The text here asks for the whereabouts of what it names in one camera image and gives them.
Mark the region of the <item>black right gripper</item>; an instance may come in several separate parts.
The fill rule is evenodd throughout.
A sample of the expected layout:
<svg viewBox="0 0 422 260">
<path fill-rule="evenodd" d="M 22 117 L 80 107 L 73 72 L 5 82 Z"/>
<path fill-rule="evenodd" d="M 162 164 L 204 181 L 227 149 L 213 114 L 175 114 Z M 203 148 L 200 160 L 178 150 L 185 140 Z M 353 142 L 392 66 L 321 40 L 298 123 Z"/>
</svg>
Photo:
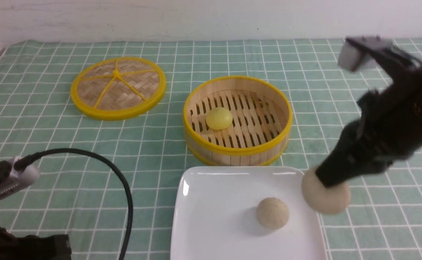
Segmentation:
<svg viewBox="0 0 422 260">
<path fill-rule="evenodd" d="M 358 100 L 362 112 L 354 142 L 337 143 L 315 170 L 325 187 L 384 173 L 394 161 L 404 161 L 422 147 L 422 61 L 394 45 L 350 43 L 369 54 L 392 83 Z"/>
</svg>

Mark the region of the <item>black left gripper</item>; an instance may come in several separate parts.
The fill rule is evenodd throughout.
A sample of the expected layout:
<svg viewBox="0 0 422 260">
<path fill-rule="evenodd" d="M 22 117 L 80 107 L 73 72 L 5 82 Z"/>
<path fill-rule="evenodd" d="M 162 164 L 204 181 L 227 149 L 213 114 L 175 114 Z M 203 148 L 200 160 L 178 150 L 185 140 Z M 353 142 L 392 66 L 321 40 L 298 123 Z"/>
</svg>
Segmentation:
<svg viewBox="0 0 422 260">
<path fill-rule="evenodd" d="M 68 235 L 15 237 L 0 227 L 0 260 L 70 260 Z"/>
</svg>

